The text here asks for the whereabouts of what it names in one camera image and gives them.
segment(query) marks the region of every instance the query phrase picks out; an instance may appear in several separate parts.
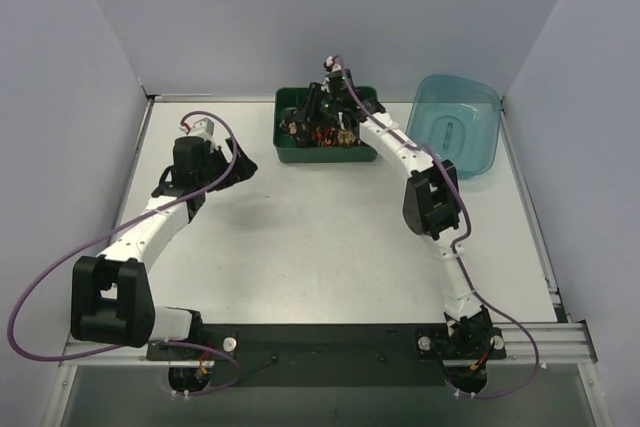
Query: dark green plastic container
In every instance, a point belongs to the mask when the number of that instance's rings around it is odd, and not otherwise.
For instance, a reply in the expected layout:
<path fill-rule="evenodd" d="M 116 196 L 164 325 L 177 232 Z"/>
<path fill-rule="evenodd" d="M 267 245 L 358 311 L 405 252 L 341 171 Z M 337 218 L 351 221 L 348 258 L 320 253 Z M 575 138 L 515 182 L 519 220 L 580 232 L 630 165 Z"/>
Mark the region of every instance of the dark green plastic container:
<path fill-rule="evenodd" d="M 362 97 L 378 98 L 373 87 L 358 87 Z M 307 95 L 307 87 L 284 87 L 276 92 L 276 108 L 273 115 L 273 145 L 278 152 L 280 162 L 295 163 L 335 163 L 335 162 L 371 162 L 378 153 L 368 145 L 357 147 L 309 147 L 300 149 L 296 141 L 279 127 L 280 122 L 291 110 L 299 107 Z"/>

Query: metal frame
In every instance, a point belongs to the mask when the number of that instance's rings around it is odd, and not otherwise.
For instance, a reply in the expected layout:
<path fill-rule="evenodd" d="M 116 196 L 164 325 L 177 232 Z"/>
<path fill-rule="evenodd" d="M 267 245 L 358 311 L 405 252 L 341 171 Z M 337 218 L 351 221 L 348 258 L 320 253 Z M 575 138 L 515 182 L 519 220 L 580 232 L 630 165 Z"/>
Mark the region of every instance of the metal frame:
<path fill-rule="evenodd" d="M 133 173 L 137 166 L 142 143 L 149 125 L 150 115 L 155 102 L 266 102 L 270 98 L 247 98 L 247 99 L 221 99 L 211 96 L 158 96 L 150 98 L 145 112 L 144 120 L 138 135 L 136 151 L 129 172 L 126 190 L 122 197 L 121 205 L 117 215 L 117 222 L 120 222 L 124 205 L 129 194 L 129 189 L 133 180 Z M 536 245 L 536 250 L 540 258 L 544 273 L 549 286 L 549 293 L 554 307 L 562 309 L 562 302 L 558 293 L 558 286 L 549 260 L 544 238 L 535 214 L 535 209 L 527 189 L 522 170 L 513 151 L 511 137 L 504 112 L 501 119 L 501 135 L 507 150 L 509 162 L 514 172 L 518 191 L 524 206 L 531 235 Z M 577 364 L 583 379 L 585 392 L 595 423 L 598 427 L 611 426 L 602 393 L 601 384 L 598 378 L 594 363 L 597 361 L 593 345 L 585 324 L 581 323 L 549 323 L 549 324 L 525 324 L 530 330 L 541 353 L 541 360 L 546 364 Z M 512 324 L 496 324 L 502 329 L 508 357 L 505 360 L 491 361 L 507 364 L 533 364 L 533 349 L 526 336 Z M 87 343 L 69 342 L 65 349 L 65 354 L 77 353 L 88 350 L 91 346 Z M 195 367 L 197 361 L 148 361 L 146 359 L 146 348 L 135 349 L 123 347 L 103 354 L 63 362 L 60 366 L 56 385 L 52 393 L 49 406 L 45 415 L 43 425 L 59 425 L 62 421 L 64 409 L 69 397 L 70 386 L 77 367 L 91 366 L 145 366 L 145 367 Z M 447 365 L 461 364 L 464 361 L 447 361 Z"/>

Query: gray wall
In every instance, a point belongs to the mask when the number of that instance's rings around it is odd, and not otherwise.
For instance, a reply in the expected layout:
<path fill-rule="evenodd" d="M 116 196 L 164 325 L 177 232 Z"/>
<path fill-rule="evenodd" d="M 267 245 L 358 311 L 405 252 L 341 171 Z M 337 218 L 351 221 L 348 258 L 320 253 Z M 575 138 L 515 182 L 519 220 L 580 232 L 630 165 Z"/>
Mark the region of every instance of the gray wall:
<path fill-rule="evenodd" d="M 112 225 L 145 97 L 95 0 L 0 0 L 0 321 L 49 262 Z M 59 354 L 70 265 L 18 318 L 18 339 Z M 57 365 L 0 338 L 0 423 L 40 424 Z"/>
<path fill-rule="evenodd" d="M 434 72 L 503 93 L 557 0 L 98 0 L 148 92 L 273 95 L 343 53 L 385 100 Z"/>
<path fill-rule="evenodd" d="M 640 1 L 560 0 L 507 95 L 527 183 L 618 426 L 640 403 Z"/>

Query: pile of objects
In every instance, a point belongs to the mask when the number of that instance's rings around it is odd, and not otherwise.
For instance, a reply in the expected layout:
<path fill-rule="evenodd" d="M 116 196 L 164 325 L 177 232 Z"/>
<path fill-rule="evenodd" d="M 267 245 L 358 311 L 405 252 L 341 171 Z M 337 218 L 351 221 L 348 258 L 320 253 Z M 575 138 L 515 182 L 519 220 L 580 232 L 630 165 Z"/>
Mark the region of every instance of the pile of objects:
<path fill-rule="evenodd" d="M 342 67 L 331 57 L 324 67 L 328 72 L 324 83 L 309 84 L 304 103 L 280 122 L 280 128 L 299 148 L 365 145 L 358 138 L 358 120 L 353 116 L 356 109 L 353 99 L 345 92 Z"/>

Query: purple cable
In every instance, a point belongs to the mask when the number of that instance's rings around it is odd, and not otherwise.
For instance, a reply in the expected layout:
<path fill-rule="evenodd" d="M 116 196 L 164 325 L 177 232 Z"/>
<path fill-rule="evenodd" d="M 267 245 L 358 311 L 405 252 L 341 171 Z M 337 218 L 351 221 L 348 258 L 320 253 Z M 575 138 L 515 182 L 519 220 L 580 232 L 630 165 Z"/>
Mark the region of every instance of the purple cable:
<path fill-rule="evenodd" d="M 38 275 L 38 277 L 36 277 L 35 280 L 31 282 L 31 284 L 29 284 L 29 286 L 25 289 L 25 291 L 22 294 L 20 294 L 20 297 L 16 301 L 15 305 L 13 306 L 13 309 L 11 310 L 11 314 L 9 315 L 9 322 L 7 323 L 7 340 L 9 341 L 9 345 L 11 346 L 11 348 L 18 355 L 25 357 L 29 360 L 34 360 L 36 362 L 63 362 L 66 360 L 81 359 L 83 357 L 88 357 L 90 355 L 109 352 L 111 350 L 119 349 L 120 347 L 122 347 L 120 345 L 109 345 L 107 347 L 101 347 L 99 349 L 89 350 L 87 352 L 82 352 L 79 354 L 56 355 L 56 356 L 44 356 L 44 355 L 33 354 L 31 352 L 24 350 L 22 347 L 20 347 L 20 345 L 18 345 L 18 342 L 16 341 L 16 337 L 15 337 L 16 319 L 25 301 L 27 300 L 29 295 L 31 295 L 31 293 L 35 290 L 35 288 L 40 284 L 40 282 L 42 282 L 51 272 L 53 272 L 55 269 L 60 267 L 60 265 L 62 265 L 67 260 L 69 260 L 71 257 L 79 254 L 80 252 L 88 249 L 89 247 L 92 247 L 96 244 L 99 244 L 100 242 L 104 242 L 105 240 L 110 239 L 112 236 L 114 236 L 118 232 L 122 232 L 123 230 L 128 229 L 129 227 L 132 227 L 137 223 L 142 222 L 143 220 L 156 215 L 158 211 L 166 210 L 181 202 L 185 202 L 189 199 L 197 197 L 198 195 L 206 193 L 207 191 L 215 188 L 218 184 L 220 184 L 220 182 L 222 182 L 224 179 L 227 178 L 227 176 L 231 173 L 231 170 L 233 169 L 233 165 L 235 164 L 236 159 L 238 158 L 238 142 L 236 140 L 235 135 L 233 134 L 233 131 L 231 130 L 231 127 L 229 127 L 229 125 L 217 115 L 212 114 L 210 112 L 205 112 L 202 110 L 189 112 L 187 115 L 182 117 L 182 119 L 180 120 L 180 124 L 181 125 L 184 124 L 184 122 L 189 117 L 192 117 L 194 115 L 205 115 L 207 117 L 211 117 L 215 121 L 219 122 L 229 133 L 229 137 L 231 138 L 231 144 L 232 144 L 232 149 L 231 149 L 232 156 L 231 156 L 231 162 L 229 162 L 229 166 L 227 167 L 227 169 L 223 172 L 223 174 L 220 177 L 218 177 L 216 180 L 211 182 L 206 187 L 196 190 L 195 192 L 187 194 L 183 197 L 179 197 L 176 200 L 172 200 L 171 202 L 167 202 L 166 204 L 158 207 L 158 209 L 156 210 L 152 210 L 149 212 L 145 212 L 144 214 L 140 214 L 138 217 L 131 219 L 130 221 L 115 227 L 114 229 L 110 230 L 106 234 L 103 234 L 99 237 L 96 237 L 93 240 L 85 242 L 79 247 L 76 247 L 70 252 L 67 252 L 58 260 L 56 260 L 51 265 L 49 265 L 49 267 L 47 267 L 40 275 Z"/>
<path fill-rule="evenodd" d="M 214 385 L 210 389 L 203 390 L 201 392 L 189 392 L 189 397 L 197 397 L 201 395 L 212 394 L 214 392 L 220 392 L 221 390 L 228 389 L 229 387 L 233 387 L 235 384 L 238 383 L 238 380 L 240 380 L 240 372 L 242 370 L 240 367 L 240 364 L 236 361 L 236 359 L 234 359 L 233 357 L 231 357 L 230 355 L 224 352 L 213 349 L 211 347 L 205 347 L 204 345 L 191 344 L 189 342 L 167 341 L 167 342 L 160 342 L 160 344 L 166 345 L 168 347 L 184 347 L 185 349 L 196 349 L 196 350 L 202 350 L 203 352 L 209 352 L 210 354 L 213 354 L 221 359 L 226 360 L 227 362 L 230 362 L 236 368 L 238 375 L 236 375 L 235 379 L 229 382 L 225 382 L 224 384 Z M 177 394 L 184 397 L 184 394 L 182 392 L 177 392 Z"/>
<path fill-rule="evenodd" d="M 336 64 L 338 64 L 338 65 L 340 65 L 342 67 L 342 71 L 343 72 L 347 69 L 345 64 L 344 64 L 344 59 L 342 58 L 342 56 L 335 55 L 333 57 L 333 59 L 334 59 L 334 62 Z M 369 120 L 371 120 L 373 123 L 378 125 L 380 128 L 386 130 L 386 126 L 382 122 L 380 122 L 377 118 L 375 118 L 371 114 L 371 112 L 369 112 L 367 110 L 365 105 L 360 101 L 360 99 L 358 98 L 358 95 L 356 94 L 356 92 L 354 90 L 354 87 L 353 87 L 351 81 L 349 81 L 348 77 L 346 75 L 344 75 L 343 78 L 344 78 L 344 81 L 345 81 L 345 85 L 347 86 L 347 89 L 349 90 L 349 93 L 351 94 L 351 97 L 353 97 L 353 100 L 358 105 L 358 108 L 365 113 L 365 115 L 367 116 L 367 118 L 369 118 Z M 458 202 L 458 205 L 460 206 L 460 210 L 462 211 L 462 215 L 464 217 L 464 222 L 465 222 L 465 226 L 466 226 L 466 231 L 462 235 L 460 235 L 459 237 L 455 238 L 451 242 L 451 250 L 453 251 L 454 254 L 457 254 L 458 250 L 456 248 L 456 244 L 458 244 L 459 242 L 461 242 L 461 241 L 463 241 L 465 239 L 468 239 L 469 236 L 471 236 L 471 218 L 469 217 L 469 211 L 467 210 L 467 206 L 465 205 L 464 201 L 462 200 L 462 197 L 460 196 L 460 192 L 458 192 L 458 189 L 456 189 L 456 186 L 454 185 L 453 181 L 451 180 L 451 177 L 449 177 L 449 174 L 447 173 L 447 170 L 444 168 L 444 166 L 442 165 L 442 162 L 438 158 L 438 155 L 434 152 L 434 150 L 431 148 L 431 146 L 429 146 L 427 144 L 422 144 L 420 146 L 411 145 L 410 143 L 406 142 L 402 137 L 400 137 L 398 134 L 396 134 L 393 130 L 387 130 L 387 132 L 389 133 L 389 135 L 391 135 L 394 139 L 396 139 L 398 142 L 403 144 L 409 150 L 412 150 L 412 151 L 424 150 L 424 151 L 426 151 L 431 156 L 431 158 L 433 159 L 433 163 L 436 165 L 436 167 L 438 168 L 438 170 L 442 174 L 442 177 L 444 178 L 444 181 L 446 182 L 447 187 L 449 187 L 449 190 L 451 191 L 451 193 L 453 194 L 454 198 L 456 199 L 456 202 Z M 513 387 L 510 387 L 510 388 L 505 389 L 505 390 L 500 391 L 500 392 L 496 392 L 494 394 L 473 395 L 473 394 L 471 394 L 469 392 L 461 391 L 460 389 L 457 389 L 457 391 L 460 392 L 460 394 L 465 396 L 465 397 L 471 397 L 471 398 L 478 399 L 478 400 L 491 400 L 491 399 L 497 399 L 497 398 L 500 398 L 500 397 L 504 397 L 505 395 L 509 395 L 509 394 L 512 394 L 513 392 L 516 392 L 516 391 L 518 391 L 520 389 L 523 389 L 524 387 L 528 386 L 529 384 L 531 384 L 531 382 L 533 382 L 535 380 L 535 378 L 538 376 L 538 372 L 540 371 L 540 350 L 538 349 L 538 344 L 536 343 L 535 339 L 533 338 L 533 335 L 531 335 L 531 332 L 529 332 L 529 330 L 521 322 L 519 322 L 518 320 L 516 320 L 515 318 L 513 318 L 509 314 L 503 312 L 502 310 L 498 309 L 497 307 L 493 306 L 484 297 L 482 297 L 482 295 L 480 295 L 478 293 L 473 281 L 471 280 L 471 276 L 469 275 L 469 272 L 467 271 L 467 267 L 464 265 L 464 262 L 462 261 L 462 257 L 458 256 L 458 257 L 456 257 L 456 260 L 458 262 L 458 265 L 460 266 L 460 270 L 462 271 L 462 275 L 464 276 L 467 284 L 469 285 L 469 288 L 473 292 L 473 295 L 480 302 L 482 302 L 484 305 L 486 305 L 488 309 L 492 310 L 493 312 L 495 312 L 498 315 L 503 316 L 504 318 L 509 320 L 509 322 L 514 324 L 516 327 L 518 327 L 527 336 L 527 338 L 531 342 L 531 345 L 533 347 L 533 353 L 534 353 L 534 356 L 535 356 L 535 365 L 533 367 L 533 371 L 531 372 L 531 375 L 529 375 L 529 377 L 527 377 L 521 383 L 519 383 L 519 384 L 517 384 L 517 385 L 515 385 Z M 451 387 L 456 388 L 453 384 L 451 384 L 451 381 L 449 379 L 447 379 L 447 383 Z"/>

